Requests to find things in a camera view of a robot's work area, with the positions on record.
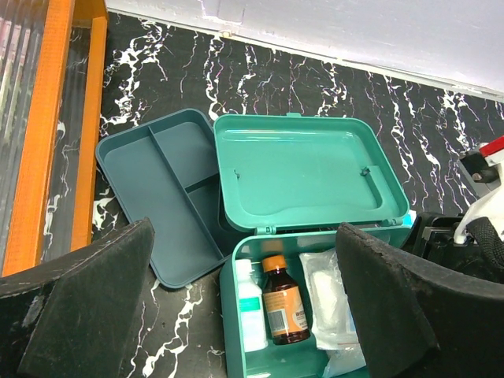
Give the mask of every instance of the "gray tray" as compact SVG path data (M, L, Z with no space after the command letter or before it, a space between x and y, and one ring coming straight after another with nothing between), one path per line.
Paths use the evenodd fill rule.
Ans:
M183 287L222 265L246 237L219 221L212 128L196 109L111 135L96 158L130 222L149 217L150 264L160 282Z

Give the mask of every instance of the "green lid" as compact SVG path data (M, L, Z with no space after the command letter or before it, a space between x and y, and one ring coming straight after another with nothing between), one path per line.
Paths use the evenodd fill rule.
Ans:
M409 210L361 120L228 114L214 129L226 216L241 231L401 224Z

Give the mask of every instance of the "plastic bag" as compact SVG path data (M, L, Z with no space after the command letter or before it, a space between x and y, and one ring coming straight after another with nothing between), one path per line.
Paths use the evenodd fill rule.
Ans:
M361 346L354 344L342 350L328 350L329 363L325 367L322 378L341 376L365 366Z
M358 344L335 249L299 257L312 304L311 331L317 348L338 350Z

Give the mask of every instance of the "white plastic bottle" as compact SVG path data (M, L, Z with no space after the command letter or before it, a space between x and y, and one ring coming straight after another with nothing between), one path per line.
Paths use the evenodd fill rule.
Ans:
M262 307L262 290L252 280L252 262L249 259L235 261L238 279L239 310L242 320L243 346L246 352L264 349L266 339L265 314Z

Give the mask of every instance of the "barcode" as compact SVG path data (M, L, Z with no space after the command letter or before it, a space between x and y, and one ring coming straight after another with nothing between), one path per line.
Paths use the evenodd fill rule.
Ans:
M284 309L268 313L268 320L272 333L287 330L287 317L285 316Z

